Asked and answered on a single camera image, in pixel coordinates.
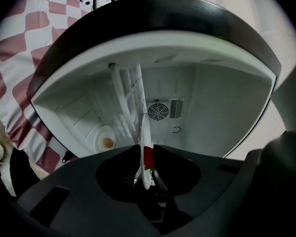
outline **fan grille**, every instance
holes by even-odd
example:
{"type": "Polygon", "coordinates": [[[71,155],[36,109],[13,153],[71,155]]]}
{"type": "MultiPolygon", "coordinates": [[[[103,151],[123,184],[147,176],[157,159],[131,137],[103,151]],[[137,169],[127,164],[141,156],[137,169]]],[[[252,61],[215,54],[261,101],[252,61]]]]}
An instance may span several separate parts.
{"type": "Polygon", "coordinates": [[[162,120],[166,118],[169,114],[169,109],[164,104],[154,104],[148,109],[148,115],[154,120],[162,120]]]}

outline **dark rectangular slot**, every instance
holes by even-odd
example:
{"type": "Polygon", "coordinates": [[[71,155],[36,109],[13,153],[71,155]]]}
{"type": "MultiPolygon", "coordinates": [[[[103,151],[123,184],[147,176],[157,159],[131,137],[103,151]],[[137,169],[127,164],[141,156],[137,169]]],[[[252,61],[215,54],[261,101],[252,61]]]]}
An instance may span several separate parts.
{"type": "Polygon", "coordinates": [[[218,169],[232,173],[232,174],[237,174],[240,168],[223,164],[223,165],[219,165],[218,169]]]}
{"type": "Polygon", "coordinates": [[[54,187],[30,212],[30,215],[41,224],[48,227],[69,193],[70,191],[67,189],[54,187]]]}

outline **floor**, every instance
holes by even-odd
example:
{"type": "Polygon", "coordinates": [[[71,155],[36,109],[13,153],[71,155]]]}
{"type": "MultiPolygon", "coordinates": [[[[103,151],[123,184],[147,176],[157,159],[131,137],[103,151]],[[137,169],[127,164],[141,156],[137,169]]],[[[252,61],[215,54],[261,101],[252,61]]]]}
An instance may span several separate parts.
{"type": "MultiPolygon", "coordinates": [[[[4,148],[4,155],[0,162],[0,172],[1,172],[1,179],[4,182],[6,188],[9,190],[12,196],[15,196],[15,192],[12,186],[11,177],[10,177],[10,157],[13,150],[13,145],[10,142],[9,138],[7,137],[4,127],[0,122],[0,144],[4,148]]],[[[43,179],[48,175],[48,173],[40,168],[38,165],[34,163],[34,161],[30,158],[30,166],[38,176],[39,179],[43,179]]]]}

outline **red tag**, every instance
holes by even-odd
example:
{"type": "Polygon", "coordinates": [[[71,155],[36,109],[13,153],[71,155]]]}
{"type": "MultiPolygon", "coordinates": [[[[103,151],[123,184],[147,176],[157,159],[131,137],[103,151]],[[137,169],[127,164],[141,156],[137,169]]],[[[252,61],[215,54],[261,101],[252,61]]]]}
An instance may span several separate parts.
{"type": "Polygon", "coordinates": [[[144,165],[145,167],[154,168],[153,149],[150,147],[144,147],[144,165]]]}

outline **red and white checkered fabric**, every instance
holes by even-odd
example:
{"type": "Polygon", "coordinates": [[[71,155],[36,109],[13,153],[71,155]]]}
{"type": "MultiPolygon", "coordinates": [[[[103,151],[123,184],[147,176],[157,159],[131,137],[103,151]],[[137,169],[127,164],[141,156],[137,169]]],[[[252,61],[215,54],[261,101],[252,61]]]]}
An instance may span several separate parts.
{"type": "Polygon", "coordinates": [[[66,148],[46,128],[26,96],[52,43],[90,8],[78,0],[17,0],[0,24],[0,120],[13,145],[51,173],[66,148]]]}

